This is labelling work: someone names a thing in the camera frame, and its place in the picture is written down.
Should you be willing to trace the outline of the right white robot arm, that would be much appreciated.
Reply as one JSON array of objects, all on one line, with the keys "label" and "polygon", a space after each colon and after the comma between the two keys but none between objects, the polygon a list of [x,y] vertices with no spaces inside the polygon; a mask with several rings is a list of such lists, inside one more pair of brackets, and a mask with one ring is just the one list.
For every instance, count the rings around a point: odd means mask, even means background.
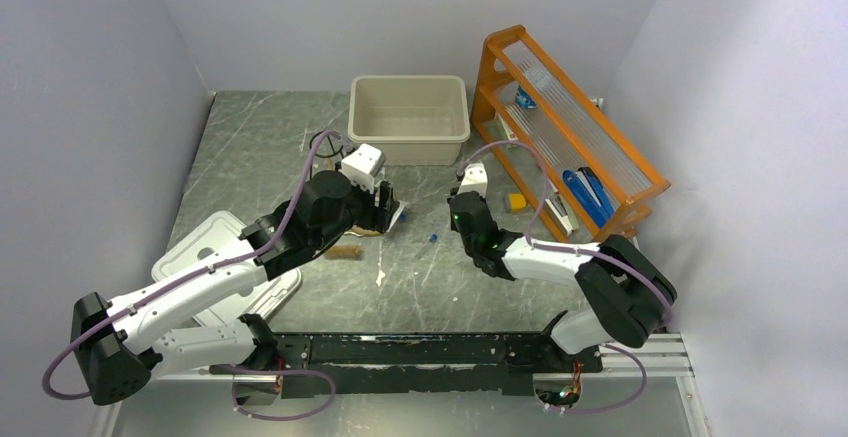
[{"label": "right white robot arm", "polygon": [[484,274],[509,281],[540,280],[579,290],[577,309],[554,318],[539,348],[542,363],[562,371],[578,353],[619,343],[640,348],[670,319],[677,291],[627,238],[564,244],[498,226],[476,191],[448,197],[451,228]]}]

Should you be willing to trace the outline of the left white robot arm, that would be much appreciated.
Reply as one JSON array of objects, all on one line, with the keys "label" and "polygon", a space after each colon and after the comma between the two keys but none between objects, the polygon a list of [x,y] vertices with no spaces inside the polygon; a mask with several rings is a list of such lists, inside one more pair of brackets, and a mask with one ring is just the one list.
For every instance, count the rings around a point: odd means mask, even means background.
[{"label": "left white robot arm", "polygon": [[386,181],[324,170],[212,256],[129,294],[79,298],[69,351],[87,386],[85,396],[106,406],[154,379],[209,365],[268,370],[278,358],[277,340],[258,314],[206,328],[184,329],[181,323],[316,260],[354,227],[389,231],[403,207]]}]

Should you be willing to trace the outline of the yellow rubber tube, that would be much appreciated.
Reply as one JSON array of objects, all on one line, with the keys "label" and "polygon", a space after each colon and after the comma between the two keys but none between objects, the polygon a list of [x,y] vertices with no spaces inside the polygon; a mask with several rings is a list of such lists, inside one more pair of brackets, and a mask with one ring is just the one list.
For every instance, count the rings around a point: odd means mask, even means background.
[{"label": "yellow rubber tube", "polygon": [[357,236],[357,237],[360,237],[360,238],[362,238],[362,237],[377,237],[377,236],[381,236],[383,234],[382,231],[365,229],[365,228],[359,227],[357,225],[354,225],[349,230],[349,233],[351,235],[354,235],[354,236]]}]

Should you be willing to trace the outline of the white powder bag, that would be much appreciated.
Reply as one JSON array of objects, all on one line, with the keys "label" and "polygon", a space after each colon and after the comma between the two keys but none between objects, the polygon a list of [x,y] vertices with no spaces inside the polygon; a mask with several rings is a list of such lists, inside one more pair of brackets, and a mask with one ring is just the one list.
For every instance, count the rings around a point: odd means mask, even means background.
[{"label": "white powder bag", "polygon": [[399,201],[398,202],[397,208],[392,213],[390,224],[389,224],[389,229],[392,229],[397,223],[404,222],[406,220],[405,211],[406,211],[407,206],[408,206],[407,201]]}]

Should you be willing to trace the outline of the brown test tube brush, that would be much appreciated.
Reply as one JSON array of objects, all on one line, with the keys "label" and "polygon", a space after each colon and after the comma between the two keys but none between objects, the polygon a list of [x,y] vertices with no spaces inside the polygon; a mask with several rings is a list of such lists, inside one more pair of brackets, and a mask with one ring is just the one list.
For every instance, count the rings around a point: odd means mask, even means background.
[{"label": "brown test tube brush", "polygon": [[324,253],[324,256],[335,260],[360,260],[363,253],[361,245],[343,244],[332,246]]}]

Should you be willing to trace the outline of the black metal tripod stand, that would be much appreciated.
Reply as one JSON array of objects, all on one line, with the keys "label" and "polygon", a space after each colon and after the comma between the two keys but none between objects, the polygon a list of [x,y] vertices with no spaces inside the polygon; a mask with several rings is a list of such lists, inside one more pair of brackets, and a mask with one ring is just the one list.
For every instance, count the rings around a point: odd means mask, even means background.
[{"label": "black metal tripod stand", "polygon": [[[342,144],[336,144],[339,135],[337,133],[331,133],[323,136],[323,134],[323,131],[316,132],[310,137],[308,142],[310,154],[316,158],[333,158],[341,155],[344,151],[344,146]],[[328,152],[320,152],[323,145],[326,145]]]}]

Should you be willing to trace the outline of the beige plastic bin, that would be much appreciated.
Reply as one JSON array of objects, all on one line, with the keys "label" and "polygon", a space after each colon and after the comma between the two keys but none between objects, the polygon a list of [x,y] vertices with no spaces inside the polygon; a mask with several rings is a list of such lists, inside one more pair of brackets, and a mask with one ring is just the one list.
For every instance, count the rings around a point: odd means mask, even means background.
[{"label": "beige plastic bin", "polygon": [[450,166],[470,137],[465,82],[451,75],[362,75],[350,88],[347,134],[392,166]]}]

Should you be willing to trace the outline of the yellow grey sponge block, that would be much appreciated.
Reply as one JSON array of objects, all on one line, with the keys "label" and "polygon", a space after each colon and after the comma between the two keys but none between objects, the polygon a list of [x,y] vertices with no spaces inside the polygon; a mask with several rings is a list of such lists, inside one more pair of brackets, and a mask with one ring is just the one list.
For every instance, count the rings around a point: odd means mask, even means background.
[{"label": "yellow grey sponge block", "polygon": [[527,199],[521,193],[509,193],[504,196],[504,209],[508,213],[521,213],[528,207]]}]

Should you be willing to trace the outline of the white box on shelf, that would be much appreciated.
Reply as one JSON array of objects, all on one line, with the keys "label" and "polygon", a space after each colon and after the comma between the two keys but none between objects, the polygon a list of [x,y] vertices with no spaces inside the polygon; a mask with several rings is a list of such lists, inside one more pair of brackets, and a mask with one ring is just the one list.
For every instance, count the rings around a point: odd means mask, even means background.
[{"label": "white box on shelf", "polygon": [[519,139],[511,127],[499,116],[496,117],[495,122],[502,140],[507,142],[507,147],[516,147]]}]

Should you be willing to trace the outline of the blue white cup on shelf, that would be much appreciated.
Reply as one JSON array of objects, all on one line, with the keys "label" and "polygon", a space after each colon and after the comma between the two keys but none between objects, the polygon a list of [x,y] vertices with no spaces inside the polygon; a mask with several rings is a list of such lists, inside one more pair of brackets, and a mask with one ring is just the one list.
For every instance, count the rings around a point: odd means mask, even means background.
[{"label": "blue white cup on shelf", "polygon": [[514,102],[516,105],[525,110],[533,110],[538,107],[538,104],[521,86],[519,86],[516,90]]}]

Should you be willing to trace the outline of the blue folder on shelf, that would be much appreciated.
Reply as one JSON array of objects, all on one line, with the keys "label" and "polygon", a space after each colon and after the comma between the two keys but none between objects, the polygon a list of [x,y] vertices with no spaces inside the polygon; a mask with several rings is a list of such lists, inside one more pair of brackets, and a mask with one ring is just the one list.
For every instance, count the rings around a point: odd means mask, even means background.
[{"label": "blue folder on shelf", "polygon": [[605,187],[594,171],[590,167],[564,170],[562,180],[592,222],[599,228],[605,226],[614,209]]}]

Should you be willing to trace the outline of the orange wooden shelf rack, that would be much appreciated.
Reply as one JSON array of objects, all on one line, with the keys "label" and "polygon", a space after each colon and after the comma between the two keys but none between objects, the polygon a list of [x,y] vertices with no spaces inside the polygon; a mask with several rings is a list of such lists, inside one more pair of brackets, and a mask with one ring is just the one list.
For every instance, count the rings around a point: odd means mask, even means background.
[{"label": "orange wooden shelf rack", "polygon": [[[538,104],[536,109],[515,104],[519,86]],[[497,116],[511,127],[518,143],[541,155],[539,170],[591,240],[612,234],[635,237],[652,213],[652,200],[670,186],[521,25],[490,34],[482,46],[470,122],[485,142],[496,139]],[[594,171],[612,202],[614,213],[602,228],[562,180],[564,170],[580,167]]]}]

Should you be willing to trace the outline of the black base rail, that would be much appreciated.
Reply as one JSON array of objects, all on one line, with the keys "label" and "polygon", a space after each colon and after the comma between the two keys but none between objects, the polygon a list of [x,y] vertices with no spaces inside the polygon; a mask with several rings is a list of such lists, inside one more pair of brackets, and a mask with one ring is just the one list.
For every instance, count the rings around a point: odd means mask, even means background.
[{"label": "black base rail", "polygon": [[544,374],[570,380],[603,369],[597,347],[576,355],[539,332],[281,333],[264,337],[243,362],[252,370],[292,370],[283,398],[339,394],[499,391],[531,396]]}]

